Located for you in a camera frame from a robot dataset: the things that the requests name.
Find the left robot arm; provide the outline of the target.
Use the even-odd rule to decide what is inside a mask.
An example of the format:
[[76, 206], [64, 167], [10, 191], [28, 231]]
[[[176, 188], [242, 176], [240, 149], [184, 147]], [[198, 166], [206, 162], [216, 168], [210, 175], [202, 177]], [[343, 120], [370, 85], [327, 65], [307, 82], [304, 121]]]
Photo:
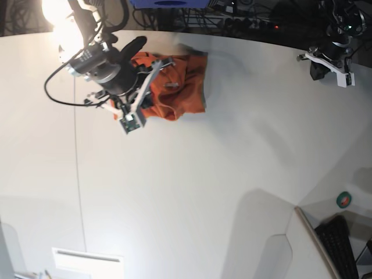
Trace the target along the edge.
[[357, 49], [351, 44], [367, 29], [365, 16], [355, 1], [320, 1], [319, 10], [327, 21], [327, 40], [310, 48], [303, 56], [311, 61], [310, 75], [316, 81], [334, 73], [339, 87], [354, 86], [355, 74], [351, 66]]

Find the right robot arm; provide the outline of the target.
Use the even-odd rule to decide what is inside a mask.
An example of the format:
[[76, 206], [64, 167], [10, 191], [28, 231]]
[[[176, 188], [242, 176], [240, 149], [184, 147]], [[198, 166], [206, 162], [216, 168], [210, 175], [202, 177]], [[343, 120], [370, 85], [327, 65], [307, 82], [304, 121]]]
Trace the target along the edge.
[[147, 42], [145, 36], [136, 37], [118, 50], [114, 46], [114, 28], [106, 26], [106, 16], [91, 1], [42, 1], [41, 9], [58, 39], [61, 68], [102, 88], [82, 107], [113, 101], [115, 109], [123, 113], [142, 108], [159, 72], [158, 63], [132, 63]]

